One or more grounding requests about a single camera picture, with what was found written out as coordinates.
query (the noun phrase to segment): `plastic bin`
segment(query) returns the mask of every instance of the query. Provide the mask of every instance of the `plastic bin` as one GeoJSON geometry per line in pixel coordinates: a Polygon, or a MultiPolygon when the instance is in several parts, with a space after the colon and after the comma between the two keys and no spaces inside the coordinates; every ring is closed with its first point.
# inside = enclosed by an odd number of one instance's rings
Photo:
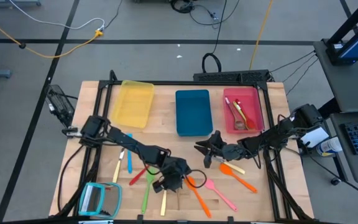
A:
{"type": "Polygon", "coordinates": [[[144,128],[149,119],[153,97],[153,84],[122,81],[111,119],[117,124],[144,128]]]}
{"type": "Polygon", "coordinates": [[[212,132],[208,90],[178,90],[176,110],[179,136],[207,136],[212,132]]]}
{"type": "Polygon", "coordinates": [[[264,130],[264,121],[262,117],[262,111],[260,109],[258,91],[255,88],[226,88],[223,90],[223,110],[224,119],[226,122],[226,131],[228,133],[258,133],[264,130]],[[233,101],[238,99],[241,104],[242,110],[245,112],[247,119],[251,119],[255,127],[248,130],[236,130],[234,129],[234,117],[231,113],[229,105],[227,105],[225,97],[228,98],[236,116],[242,119],[240,113],[234,109],[233,101]]]}

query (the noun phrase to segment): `pink bin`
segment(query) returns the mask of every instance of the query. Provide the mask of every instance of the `pink bin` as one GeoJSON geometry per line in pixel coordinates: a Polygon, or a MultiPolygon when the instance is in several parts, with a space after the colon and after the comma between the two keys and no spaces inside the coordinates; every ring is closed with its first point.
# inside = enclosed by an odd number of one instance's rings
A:
{"type": "Polygon", "coordinates": [[[258,91],[255,88],[226,88],[223,90],[223,111],[224,111],[224,119],[226,121],[226,131],[228,133],[258,133],[264,129],[264,120],[262,117],[262,111],[260,109],[259,96],[258,91]],[[241,104],[240,107],[245,112],[245,116],[247,120],[252,120],[254,126],[250,125],[249,130],[236,130],[234,129],[234,117],[229,109],[229,105],[227,105],[225,98],[228,98],[232,109],[236,113],[236,116],[242,119],[240,113],[235,110],[233,105],[233,101],[238,99],[241,104]]]}

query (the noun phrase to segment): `wooden board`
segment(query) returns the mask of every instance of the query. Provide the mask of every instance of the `wooden board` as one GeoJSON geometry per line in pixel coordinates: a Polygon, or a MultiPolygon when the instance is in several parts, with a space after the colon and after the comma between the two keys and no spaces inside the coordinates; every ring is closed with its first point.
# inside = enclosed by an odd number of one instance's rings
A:
{"type": "MultiPolygon", "coordinates": [[[[83,82],[76,106],[76,113],[73,125],[81,128],[87,117],[92,114],[94,101],[96,98],[98,82],[83,82]]],[[[223,117],[223,89],[224,88],[244,88],[239,86],[171,86],[156,85],[155,96],[150,110],[149,121],[144,129],[130,128],[112,123],[113,126],[120,128],[125,133],[132,133],[133,138],[147,145],[158,145],[168,148],[175,157],[183,157],[187,160],[192,169],[201,169],[206,175],[213,179],[219,191],[231,200],[239,209],[238,212],[231,210],[221,198],[211,190],[203,187],[198,189],[199,194],[204,198],[209,207],[212,218],[208,219],[202,210],[194,193],[185,184],[180,190],[180,209],[178,209],[177,195],[174,192],[167,194],[167,211],[164,217],[160,216],[160,207],[163,193],[156,194],[150,191],[147,211],[144,214],[145,220],[227,220],[228,216],[233,216],[236,221],[273,221],[272,203],[270,199],[269,185],[264,161],[261,156],[262,169],[259,170],[252,159],[241,161],[231,161],[231,163],[243,168],[245,175],[240,175],[248,183],[252,184],[259,191],[252,193],[233,177],[222,174],[218,167],[218,162],[213,162],[210,169],[203,167],[203,155],[194,149],[196,141],[205,140],[208,137],[179,137],[176,132],[175,120],[175,92],[177,90],[199,90],[207,89],[211,100],[211,110],[213,116],[214,130],[220,130],[224,141],[235,143],[238,139],[251,136],[250,134],[228,134],[226,132],[223,117]]],[[[269,83],[268,92],[270,104],[272,106],[273,117],[279,114],[289,115],[287,98],[282,83],[269,83]]],[[[114,86],[109,112],[114,107],[114,99],[119,93],[119,86],[114,86]]],[[[261,102],[262,113],[264,115],[265,127],[268,127],[267,113],[264,102],[261,102]]],[[[68,158],[79,148],[78,139],[70,139],[67,142],[62,167],[68,158]]],[[[296,149],[296,143],[290,141],[289,148],[296,149]]],[[[70,199],[72,193],[78,186],[81,165],[83,163],[83,149],[68,165],[63,177],[62,206],[70,199]]],[[[103,146],[101,162],[98,172],[98,182],[110,182],[117,164],[120,147],[103,146]]],[[[140,214],[142,200],[146,187],[145,175],[136,184],[129,186],[131,179],[138,174],[144,167],[137,155],[132,153],[133,173],[127,171],[127,152],[121,162],[121,169],[118,184],[123,188],[121,209],[116,217],[120,220],[133,220],[140,214]]],[[[310,198],[305,181],[305,175],[299,156],[295,153],[283,150],[283,168],[287,182],[287,188],[299,203],[303,210],[313,216],[310,198]]],[[[192,174],[197,184],[202,182],[202,176],[192,174]]],[[[57,211],[57,190],[53,197],[50,214],[57,211]]],[[[283,207],[280,204],[280,213],[283,215],[283,207]]]]}

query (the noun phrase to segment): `pink spoon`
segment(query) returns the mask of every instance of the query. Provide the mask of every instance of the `pink spoon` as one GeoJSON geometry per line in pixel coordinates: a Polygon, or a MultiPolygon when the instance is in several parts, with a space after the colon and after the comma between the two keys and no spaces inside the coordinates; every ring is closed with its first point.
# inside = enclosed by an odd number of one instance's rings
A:
{"type": "Polygon", "coordinates": [[[227,205],[233,209],[235,212],[237,211],[237,207],[231,203],[231,201],[229,201],[229,199],[227,199],[226,197],[223,196],[223,194],[221,192],[219,192],[216,188],[215,188],[215,184],[211,179],[206,179],[205,185],[204,185],[207,189],[213,190],[215,191],[223,200],[224,202],[227,203],[227,205]]]}

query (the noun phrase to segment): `green utensil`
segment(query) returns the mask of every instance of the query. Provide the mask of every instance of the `green utensil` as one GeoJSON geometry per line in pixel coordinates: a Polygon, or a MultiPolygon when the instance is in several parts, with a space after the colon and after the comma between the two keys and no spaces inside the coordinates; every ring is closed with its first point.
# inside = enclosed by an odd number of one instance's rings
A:
{"type": "MultiPolygon", "coordinates": [[[[149,171],[151,173],[155,173],[155,169],[152,167],[149,167],[149,171]]],[[[154,175],[151,175],[149,172],[147,172],[146,180],[147,180],[147,187],[146,187],[146,192],[144,193],[144,198],[143,198],[142,214],[144,214],[146,212],[147,199],[149,198],[150,185],[152,184],[152,182],[154,180],[154,175]]]]}

